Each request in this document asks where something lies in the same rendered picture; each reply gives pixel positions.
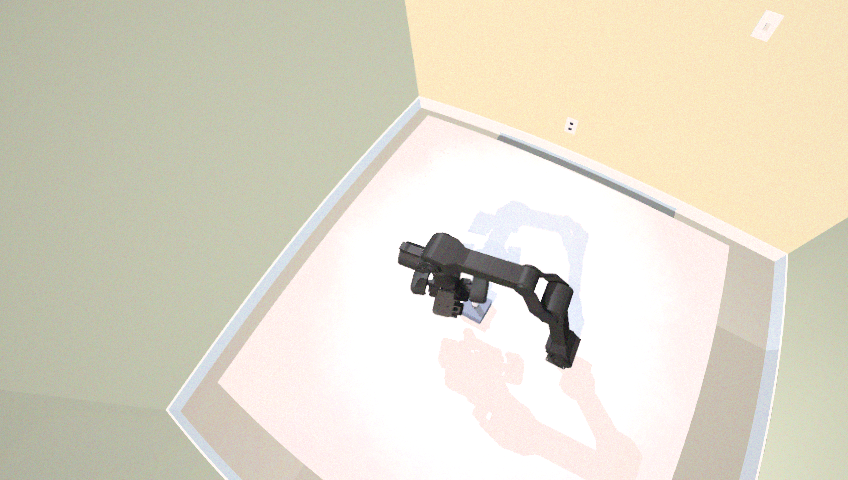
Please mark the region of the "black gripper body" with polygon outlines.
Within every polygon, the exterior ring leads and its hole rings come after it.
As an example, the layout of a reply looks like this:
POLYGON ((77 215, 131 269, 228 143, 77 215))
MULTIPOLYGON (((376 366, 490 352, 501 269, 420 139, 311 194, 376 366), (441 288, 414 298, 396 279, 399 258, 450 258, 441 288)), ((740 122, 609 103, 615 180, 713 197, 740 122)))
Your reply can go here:
POLYGON ((449 285, 441 285, 435 279, 428 280, 431 273, 420 273, 415 271, 410 285, 410 290, 413 295, 426 295, 426 287, 429 286, 430 294, 437 294, 436 287, 442 288, 445 291, 455 290, 462 292, 462 295, 468 296, 469 301, 473 303, 485 304, 487 302, 489 283, 490 281, 481 278, 457 278, 449 285), (461 280, 460 280, 461 279, 461 280), (469 294, 470 293, 470 294, 469 294))

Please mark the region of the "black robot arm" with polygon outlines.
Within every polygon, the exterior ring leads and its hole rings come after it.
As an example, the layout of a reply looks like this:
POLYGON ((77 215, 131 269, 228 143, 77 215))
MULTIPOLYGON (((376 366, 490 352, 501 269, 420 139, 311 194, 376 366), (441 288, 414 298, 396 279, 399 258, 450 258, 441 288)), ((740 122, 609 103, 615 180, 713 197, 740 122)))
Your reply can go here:
MULTIPOLYGON (((556 273, 543 273, 530 264, 521 265, 468 249, 459 239, 444 232, 434 234, 425 247, 403 241, 399 250, 399 265, 423 274, 432 273, 441 285, 453 283, 463 273, 514 289, 526 302, 529 312, 549 325, 545 361, 562 369, 572 367, 581 342, 569 329, 568 308, 574 290, 556 273), (541 301, 534 293, 539 278, 548 282, 541 301)), ((434 315, 445 318, 462 315, 462 292, 436 287, 436 293, 434 315)))

